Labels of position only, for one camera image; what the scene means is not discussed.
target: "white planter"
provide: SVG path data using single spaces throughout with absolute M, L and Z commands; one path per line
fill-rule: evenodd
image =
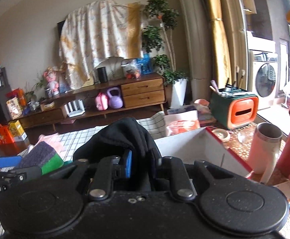
M 173 84 L 171 92 L 170 108 L 177 109 L 184 105 L 185 93 L 186 93 L 187 80 L 180 79 Z

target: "white mug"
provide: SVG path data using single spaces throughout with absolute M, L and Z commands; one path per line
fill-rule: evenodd
M 273 173 L 280 153 L 281 140 L 282 131 L 277 126 L 271 123 L 257 125 L 247 163 L 254 173 L 263 174 L 261 183 L 266 184 Z

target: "black cloth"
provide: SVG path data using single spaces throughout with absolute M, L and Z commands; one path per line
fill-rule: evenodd
M 107 156 L 122 156 L 126 149 L 132 151 L 130 189 L 151 190 L 150 179 L 155 176 L 161 154 L 154 139 L 135 118 L 123 118 L 101 129 L 75 151 L 73 160 L 98 163 Z

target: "orange storage box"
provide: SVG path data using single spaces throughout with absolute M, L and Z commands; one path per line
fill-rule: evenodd
M 9 131 L 9 126 L 0 124 L 0 145 L 14 143 L 13 136 Z
M 253 122 L 257 116 L 258 97 L 247 94 L 225 98 L 217 93 L 212 94 L 210 109 L 213 117 L 227 129 L 235 129 Z

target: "sponge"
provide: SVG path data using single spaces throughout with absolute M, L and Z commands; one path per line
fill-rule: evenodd
M 52 172 L 63 165 L 63 160 L 54 148 L 42 141 L 38 143 L 15 168 L 39 166 L 42 174 Z

